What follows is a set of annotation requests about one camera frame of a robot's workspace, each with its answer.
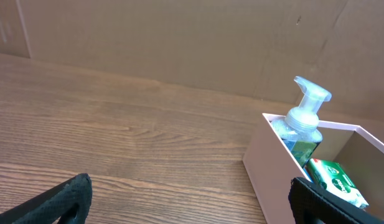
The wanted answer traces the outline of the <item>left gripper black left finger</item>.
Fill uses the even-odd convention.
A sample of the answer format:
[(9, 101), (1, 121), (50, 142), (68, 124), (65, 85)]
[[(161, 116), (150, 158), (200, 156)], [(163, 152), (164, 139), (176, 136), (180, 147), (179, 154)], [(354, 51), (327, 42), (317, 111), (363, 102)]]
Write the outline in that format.
[(0, 224), (84, 224), (92, 196), (91, 178), (81, 173), (1, 213)]

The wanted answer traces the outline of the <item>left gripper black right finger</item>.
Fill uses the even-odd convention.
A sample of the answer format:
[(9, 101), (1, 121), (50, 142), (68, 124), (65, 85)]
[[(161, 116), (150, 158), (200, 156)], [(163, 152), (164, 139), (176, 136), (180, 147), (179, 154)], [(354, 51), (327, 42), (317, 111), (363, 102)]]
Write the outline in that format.
[(302, 177), (291, 181), (288, 200), (296, 224), (384, 224)]

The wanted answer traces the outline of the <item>green soap bar pack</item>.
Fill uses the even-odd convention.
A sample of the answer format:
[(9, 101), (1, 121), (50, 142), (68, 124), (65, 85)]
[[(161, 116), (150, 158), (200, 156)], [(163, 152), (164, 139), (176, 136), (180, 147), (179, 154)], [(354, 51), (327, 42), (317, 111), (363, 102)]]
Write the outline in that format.
[(306, 170), (311, 180), (326, 191), (360, 209), (369, 206), (339, 163), (312, 158), (307, 162)]

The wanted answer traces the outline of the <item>pink open cardboard box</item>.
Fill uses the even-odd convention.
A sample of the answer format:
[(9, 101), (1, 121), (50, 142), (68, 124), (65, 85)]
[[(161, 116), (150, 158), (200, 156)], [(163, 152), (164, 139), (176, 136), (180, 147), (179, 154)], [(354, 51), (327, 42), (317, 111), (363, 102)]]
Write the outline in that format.
[[(243, 157), (245, 169), (268, 223), (294, 223), (288, 195), (301, 166), (275, 133), (279, 116), (264, 113)], [(324, 139), (313, 157), (338, 162), (369, 203), (366, 211), (384, 220), (384, 143), (354, 124), (320, 121)]]

